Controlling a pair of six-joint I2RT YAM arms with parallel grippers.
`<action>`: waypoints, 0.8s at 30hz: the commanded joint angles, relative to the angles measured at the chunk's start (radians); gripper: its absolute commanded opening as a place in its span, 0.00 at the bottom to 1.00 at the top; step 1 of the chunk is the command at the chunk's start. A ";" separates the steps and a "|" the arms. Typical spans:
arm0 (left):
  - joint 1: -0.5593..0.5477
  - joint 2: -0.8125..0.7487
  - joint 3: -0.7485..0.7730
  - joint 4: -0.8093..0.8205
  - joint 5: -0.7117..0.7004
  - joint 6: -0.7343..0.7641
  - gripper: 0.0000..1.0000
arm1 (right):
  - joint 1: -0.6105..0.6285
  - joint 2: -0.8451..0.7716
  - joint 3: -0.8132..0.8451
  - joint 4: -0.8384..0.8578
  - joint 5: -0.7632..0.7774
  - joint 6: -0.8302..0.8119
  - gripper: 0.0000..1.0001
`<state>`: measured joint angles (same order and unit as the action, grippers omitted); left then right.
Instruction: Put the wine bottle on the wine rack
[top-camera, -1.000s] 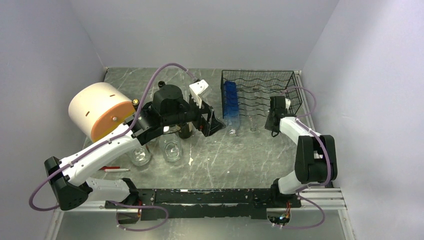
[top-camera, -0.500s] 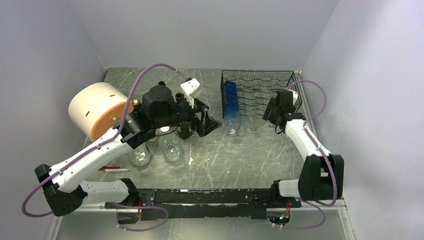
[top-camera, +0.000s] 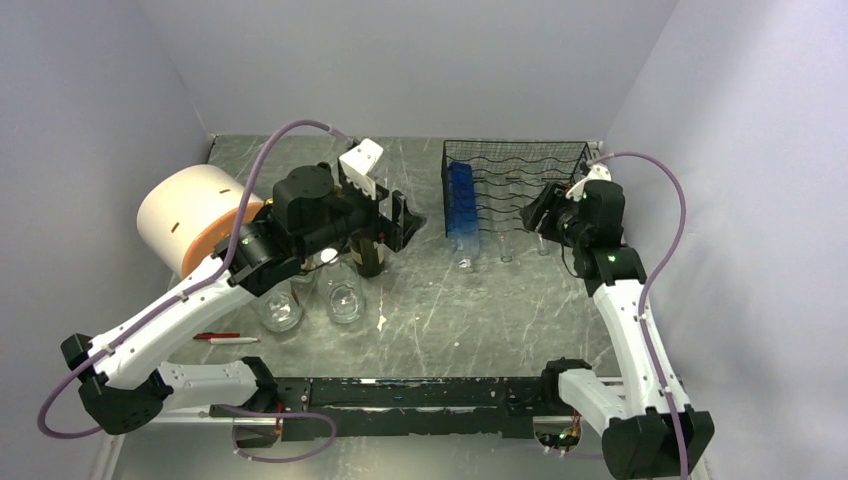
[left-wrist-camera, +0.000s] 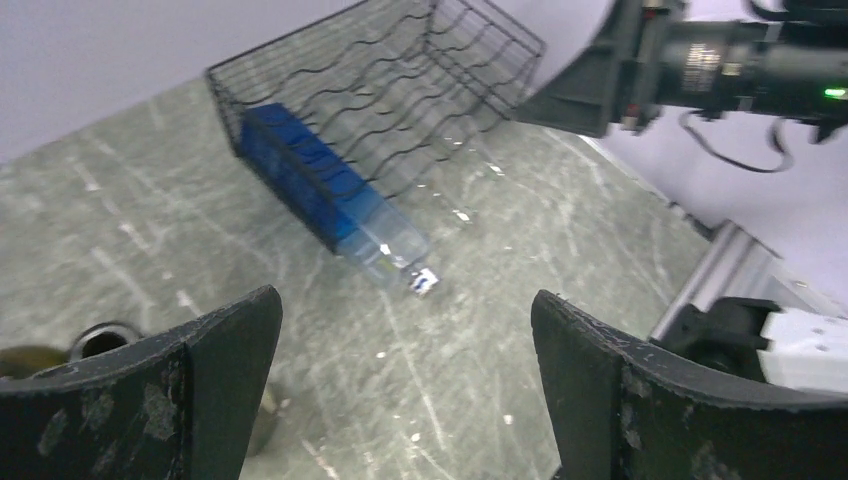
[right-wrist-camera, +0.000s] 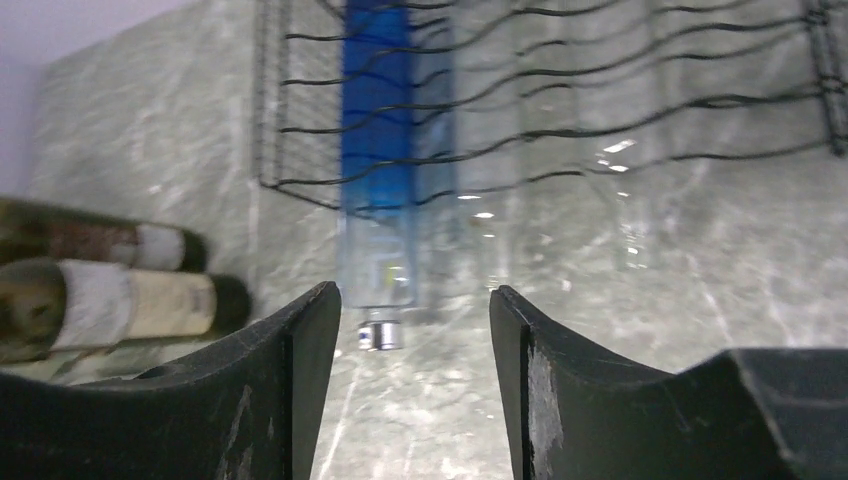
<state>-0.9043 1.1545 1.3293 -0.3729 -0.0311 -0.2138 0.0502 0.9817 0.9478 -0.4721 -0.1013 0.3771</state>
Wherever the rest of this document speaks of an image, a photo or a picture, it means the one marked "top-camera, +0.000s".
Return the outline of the small clear glass bottle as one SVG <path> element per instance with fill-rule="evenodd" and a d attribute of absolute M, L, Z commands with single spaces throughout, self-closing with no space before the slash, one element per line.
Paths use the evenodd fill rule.
<path fill-rule="evenodd" d="M 493 195 L 496 200 L 493 203 L 496 239 L 499 248 L 500 260 L 509 263 L 513 260 L 512 232 L 512 193 L 506 184 L 497 186 Z"/>

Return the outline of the clear slim glass bottle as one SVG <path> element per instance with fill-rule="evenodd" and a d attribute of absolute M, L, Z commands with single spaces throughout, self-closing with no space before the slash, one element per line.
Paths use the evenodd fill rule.
<path fill-rule="evenodd" d="M 536 252 L 539 256 L 549 256 L 551 252 L 549 242 L 541 234 L 537 234 Z"/>

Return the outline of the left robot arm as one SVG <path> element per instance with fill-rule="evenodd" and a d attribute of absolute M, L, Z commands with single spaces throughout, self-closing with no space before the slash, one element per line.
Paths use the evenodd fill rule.
<path fill-rule="evenodd" d="M 399 191 L 361 188 L 325 165 L 292 170 L 274 185 L 268 206 L 138 319 L 62 343 L 85 411 L 100 429 L 119 435 L 174 409 L 230 405 L 254 416 L 275 410 L 277 382 L 261 359 L 177 365 L 169 356 L 219 317 L 298 275 L 322 250 L 361 236 L 397 252 L 424 222 Z"/>

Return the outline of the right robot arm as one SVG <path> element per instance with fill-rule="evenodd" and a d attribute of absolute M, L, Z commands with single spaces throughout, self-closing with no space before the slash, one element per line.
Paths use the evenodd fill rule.
<path fill-rule="evenodd" d="M 623 394 L 584 361 L 551 363 L 539 391 L 542 406 L 572 407 L 601 439 L 616 479 L 688 478 L 715 433 L 711 414 L 696 410 L 673 371 L 647 299 L 648 276 L 623 239 L 620 185 L 588 180 L 567 190 L 547 184 L 521 211 L 524 227 L 570 250 L 576 276 L 600 312 L 618 362 Z"/>

